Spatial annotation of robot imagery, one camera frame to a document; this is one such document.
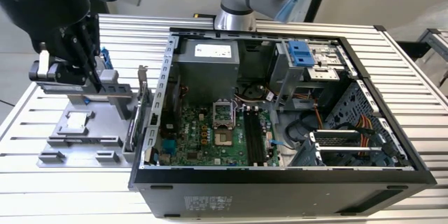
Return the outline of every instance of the floor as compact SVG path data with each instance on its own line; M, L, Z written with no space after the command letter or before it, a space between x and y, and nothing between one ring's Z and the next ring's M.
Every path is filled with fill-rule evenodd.
M38 60L38 54L0 54L0 99L17 104L23 92L29 88L31 81L29 71L34 61ZM0 103L0 123L7 118L13 106Z

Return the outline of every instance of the aluminum table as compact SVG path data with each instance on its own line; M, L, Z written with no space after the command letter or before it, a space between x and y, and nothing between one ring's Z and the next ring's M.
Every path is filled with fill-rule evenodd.
M170 27L213 29L206 18L103 15L102 46L110 50L122 83L138 88L137 70L149 66L155 87ZM447 223L448 100L429 81L387 32L374 26L258 21L261 32L345 36L367 67L377 88L438 180L438 186L370 217L205 219L182 222ZM129 168L39 168L69 99L31 84L0 126L0 223L142 223L155 219L139 193L129 191Z

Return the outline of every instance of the metal frame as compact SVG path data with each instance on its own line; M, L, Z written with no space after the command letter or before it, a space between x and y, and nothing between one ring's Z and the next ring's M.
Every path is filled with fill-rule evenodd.
M165 47L170 27L213 29L213 19L177 19L177 18L149 18L119 15L102 15L102 43L111 51L115 67L121 72L121 83L131 84L134 90L138 88L135 76L138 65L150 67L149 84L157 87L157 78L161 74ZM373 84L381 91L385 101L401 123L413 144L426 161L429 168L441 186L426 190L414 197L405 199L393 205L387 210L365 217L318 218L314 220L303 217L273 218L270 222L338 222L353 223L357 221L375 221L375 223L391 223L395 221L443 222L448 218L446 202L448 200L448 111L441 103L441 98L434 95L435 90L425 85L422 75L414 68L410 68L405 57L391 41L373 26L330 25L330 24L281 24L267 20L258 21L259 31L270 31L294 34L318 34L330 36L345 36L357 52L361 61L367 66ZM135 197L134 192L121 192L121 199L114 204L102 205L106 197L115 197L111 191L126 191L123 181L130 178L130 169L46 169L37 167L38 153L42 151L46 137L51 134L47 129L54 128L55 121L69 103L69 99L61 95L45 95L37 90L33 83L17 107L13 110L5 124L0 126L0 191L10 195L9 205L15 206L11 199L34 197L42 195L46 200L46 213L34 216L34 221L49 221L58 219L69 221L77 219L79 222L91 222L93 218L102 218L102 221L149 221L154 218L142 197ZM102 214L95 215L99 209L91 210L79 207L79 194L61 194L58 192L86 192L83 193L83 205L102 205ZM67 210L62 208L59 197L67 199ZM37 215L35 201L21 202L21 215ZM15 215L10 208L5 213ZM14 217L18 222L25 222L29 217ZM239 223L266 222L266 218L238 218Z

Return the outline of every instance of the gray plastic block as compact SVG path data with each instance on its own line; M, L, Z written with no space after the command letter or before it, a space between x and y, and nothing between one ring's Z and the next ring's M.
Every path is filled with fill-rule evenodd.
M65 154L62 152L50 152L50 151L45 151L41 153L39 155L39 159L45 162L45 163L63 163L63 158L65 158Z
M102 139L101 144L107 147L122 147L123 146L123 141L121 137L115 137L111 139Z
M121 157L115 151L98 151L95 158L101 163L121 162Z

